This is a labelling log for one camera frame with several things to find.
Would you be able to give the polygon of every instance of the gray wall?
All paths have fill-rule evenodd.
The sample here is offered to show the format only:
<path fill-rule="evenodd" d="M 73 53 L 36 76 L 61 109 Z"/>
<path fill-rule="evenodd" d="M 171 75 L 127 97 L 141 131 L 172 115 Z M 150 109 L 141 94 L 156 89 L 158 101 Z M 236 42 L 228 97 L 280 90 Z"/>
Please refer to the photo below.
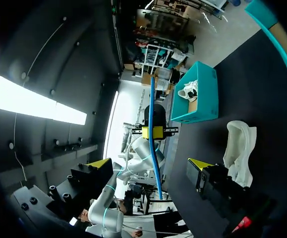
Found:
<path fill-rule="evenodd" d="M 62 21 L 64 16 L 67 17 L 65 22 Z M 46 191 L 50 185 L 61 183 L 75 163 L 102 158 L 120 72 L 110 1 L 44 1 L 23 17 L 2 47 L 0 75 L 22 85 L 21 74 L 28 73 L 41 47 L 53 33 L 29 72 L 25 88 L 87 113 L 86 124 L 70 126 L 17 115 L 15 149 L 26 173 L 33 175 L 25 182 L 14 152 L 8 148 L 8 142 L 13 141 L 15 113 L 0 110 L 0 181 L 7 193 L 19 188 L 21 181 L 23 185 L 35 184 Z M 51 89 L 55 89 L 54 95 L 50 94 Z M 98 146 L 91 147 L 89 152 L 93 152 L 80 157 L 77 152 L 65 155 L 54 150 L 53 139 L 66 144 L 68 138 L 76 143 L 78 137 L 83 138 L 83 148 Z M 45 161 L 52 161 L 47 171 L 42 168 Z"/>

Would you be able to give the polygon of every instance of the white cloth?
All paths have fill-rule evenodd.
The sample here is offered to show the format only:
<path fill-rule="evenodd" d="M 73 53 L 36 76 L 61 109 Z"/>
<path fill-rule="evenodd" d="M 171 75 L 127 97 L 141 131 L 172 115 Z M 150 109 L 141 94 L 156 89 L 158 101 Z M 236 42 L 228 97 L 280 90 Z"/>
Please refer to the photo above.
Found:
<path fill-rule="evenodd" d="M 140 238 L 156 238 L 157 234 L 155 233 L 154 228 L 154 219 L 153 215 L 144 215 L 144 216 L 124 216 L 123 224 L 129 227 L 137 228 L 142 227 L 142 230 L 153 231 L 145 232 L 142 231 L 142 236 Z M 123 230 L 127 231 L 129 234 L 134 232 L 134 229 L 123 226 Z"/>

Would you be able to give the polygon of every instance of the black tabletop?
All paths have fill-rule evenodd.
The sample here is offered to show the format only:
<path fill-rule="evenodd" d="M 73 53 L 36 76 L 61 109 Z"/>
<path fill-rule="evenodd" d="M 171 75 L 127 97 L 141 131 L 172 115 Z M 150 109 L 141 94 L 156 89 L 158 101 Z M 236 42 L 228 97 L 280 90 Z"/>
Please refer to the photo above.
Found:
<path fill-rule="evenodd" d="M 219 118 L 180 129 L 169 193 L 197 238 L 221 237 L 228 222 L 203 201 L 186 177 L 187 158 L 223 163 L 231 120 L 257 127 L 249 158 L 251 188 L 277 200 L 274 223 L 264 235 L 287 235 L 287 68 L 271 41 L 259 31 L 215 67 Z"/>

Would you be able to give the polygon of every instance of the white shoe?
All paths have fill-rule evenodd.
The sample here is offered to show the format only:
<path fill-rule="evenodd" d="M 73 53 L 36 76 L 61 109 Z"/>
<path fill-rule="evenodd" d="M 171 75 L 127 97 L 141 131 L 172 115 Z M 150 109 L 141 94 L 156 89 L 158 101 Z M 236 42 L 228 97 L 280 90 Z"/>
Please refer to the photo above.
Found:
<path fill-rule="evenodd" d="M 185 83 L 185 87 L 179 90 L 178 95 L 184 99 L 188 99 L 190 102 L 194 102 L 197 99 L 198 93 L 198 80 Z"/>
<path fill-rule="evenodd" d="M 249 156 L 256 145 L 257 128 L 249 127 L 240 120 L 228 122 L 229 131 L 227 148 L 224 155 L 224 165 L 228 176 L 242 187 L 250 187 L 252 174 L 249 170 Z"/>

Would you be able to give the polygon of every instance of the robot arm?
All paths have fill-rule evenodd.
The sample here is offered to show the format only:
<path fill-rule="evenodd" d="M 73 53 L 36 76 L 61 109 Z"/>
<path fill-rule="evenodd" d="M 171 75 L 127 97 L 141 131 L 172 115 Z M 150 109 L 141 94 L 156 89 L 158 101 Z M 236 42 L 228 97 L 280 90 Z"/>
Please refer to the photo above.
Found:
<path fill-rule="evenodd" d="M 137 153 L 137 155 L 140 157 L 141 160 L 140 159 L 130 160 L 128 162 L 127 170 L 117 174 L 118 179 L 123 180 L 125 183 L 128 181 L 131 175 L 153 168 L 149 141 L 147 139 L 138 138 L 132 144 L 132 148 L 134 149 L 134 151 Z M 156 149 L 156 154 L 159 166 L 161 166 L 165 162 L 164 155 L 159 149 Z"/>
<path fill-rule="evenodd" d="M 113 168 L 120 170 L 121 166 L 114 163 Z M 98 199 L 90 206 L 88 219 L 96 225 L 88 227 L 87 232 L 106 238 L 131 238 L 131 235 L 122 231 L 123 213 L 118 210 L 110 209 L 109 205 L 114 199 L 116 178 L 119 171 L 114 174 L 103 188 Z"/>

